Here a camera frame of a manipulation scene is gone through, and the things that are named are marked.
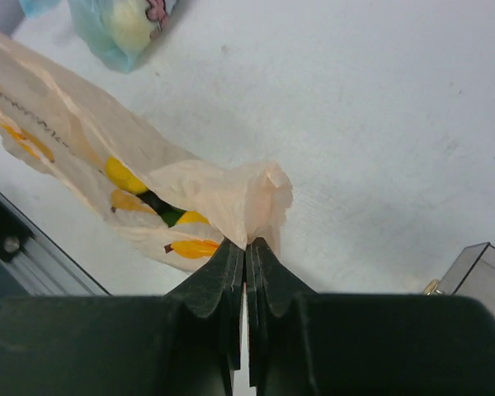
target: white tabletop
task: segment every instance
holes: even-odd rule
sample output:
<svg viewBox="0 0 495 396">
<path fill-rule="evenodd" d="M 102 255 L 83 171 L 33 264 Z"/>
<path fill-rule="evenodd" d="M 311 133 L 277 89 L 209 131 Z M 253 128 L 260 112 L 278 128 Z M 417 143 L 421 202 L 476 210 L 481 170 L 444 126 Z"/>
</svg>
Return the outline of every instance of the white tabletop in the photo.
<svg viewBox="0 0 495 396">
<path fill-rule="evenodd" d="M 202 158 L 278 161 L 295 186 L 281 260 L 316 290 L 419 292 L 495 244 L 495 0 L 181 0 L 128 75 L 65 2 L 14 38 Z M 1 146 L 0 190 L 113 293 L 186 277 Z"/>
</svg>

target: translucent plastic bag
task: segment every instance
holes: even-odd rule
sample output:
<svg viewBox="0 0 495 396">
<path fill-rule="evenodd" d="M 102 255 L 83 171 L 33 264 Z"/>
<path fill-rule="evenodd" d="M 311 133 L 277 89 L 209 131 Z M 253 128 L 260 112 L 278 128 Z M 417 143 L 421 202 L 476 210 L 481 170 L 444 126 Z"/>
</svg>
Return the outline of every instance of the translucent plastic bag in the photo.
<svg viewBox="0 0 495 396">
<path fill-rule="evenodd" d="M 276 163 L 226 170 L 201 161 L 100 88 L 3 35 L 0 134 L 7 151 L 57 177 L 148 257 L 194 271 L 224 236 L 241 248 L 262 236 L 279 251 L 292 193 Z M 143 191 L 183 216 L 169 224 L 138 198 Z"/>
<path fill-rule="evenodd" d="M 36 17 L 60 0 L 20 0 Z M 176 0 L 68 0 L 77 34 L 108 67 L 128 73 L 165 26 Z"/>
</svg>

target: yellow fruit print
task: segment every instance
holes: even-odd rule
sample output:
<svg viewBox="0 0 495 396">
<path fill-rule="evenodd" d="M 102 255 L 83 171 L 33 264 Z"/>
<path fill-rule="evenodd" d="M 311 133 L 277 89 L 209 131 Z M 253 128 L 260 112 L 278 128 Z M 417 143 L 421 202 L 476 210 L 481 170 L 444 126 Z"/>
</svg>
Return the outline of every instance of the yellow fruit print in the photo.
<svg viewBox="0 0 495 396">
<path fill-rule="evenodd" d="M 185 212 L 183 214 L 183 216 L 176 222 L 176 225 L 178 225 L 178 224 L 188 224 L 188 223 L 204 223 L 204 224 L 209 224 L 209 220 L 206 219 L 201 214 L 199 214 L 198 212 L 195 212 L 194 210 L 190 210 L 190 211 Z"/>
<path fill-rule="evenodd" d="M 55 157 L 51 150 L 40 140 L 38 140 L 35 136 L 30 134 L 27 130 L 21 130 L 21 134 L 16 132 L 11 126 L 5 125 L 5 124 L 0 124 L 2 128 L 8 132 L 14 140 L 23 148 L 25 151 L 27 151 L 29 154 L 31 154 L 32 157 L 40 160 L 39 156 L 31 149 L 30 146 L 28 146 L 25 142 L 26 140 L 31 142 L 32 144 L 37 147 L 41 153 L 44 154 L 46 158 L 48 158 L 52 163 L 55 161 Z"/>
<path fill-rule="evenodd" d="M 196 259 L 213 256 L 218 246 L 218 243 L 210 240 L 176 241 L 165 247 L 165 253 L 176 252 L 184 258 Z"/>
<path fill-rule="evenodd" d="M 141 199 L 137 196 L 132 196 L 131 194 L 124 192 L 122 190 L 113 190 L 110 194 L 110 202 L 112 206 L 112 211 L 115 212 L 117 209 L 129 210 L 134 212 L 144 212 L 151 215 L 155 215 L 156 212 L 150 207 L 146 206 L 141 202 Z"/>
<path fill-rule="evenodd" d="M 105 172 L 110 181 L 121 190 L 131 192 L 132 194 L 141 194 L 148 190 L 146 185 L 134 176 L 134 174 L 117 158 L 108 158 L 105 165 Z"/>
</svg>

